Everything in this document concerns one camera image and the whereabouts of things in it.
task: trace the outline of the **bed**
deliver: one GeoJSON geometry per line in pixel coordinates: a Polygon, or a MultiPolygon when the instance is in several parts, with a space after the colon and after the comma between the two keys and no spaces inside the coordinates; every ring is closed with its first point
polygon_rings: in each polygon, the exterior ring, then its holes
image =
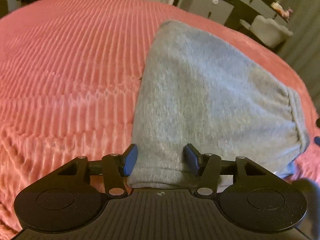
{"type": "Polygon", "coordinates": [[[320,184],[317,113],[299,76],[255,41],[176,7],[142,0],[41,0],[0,20],[0,239],[21,227],[23,188],[79,156],[130,144],[148,50],[173,19],[203,29],[262,65],[301,98],[311,144],[292,179],[320,184]]]}

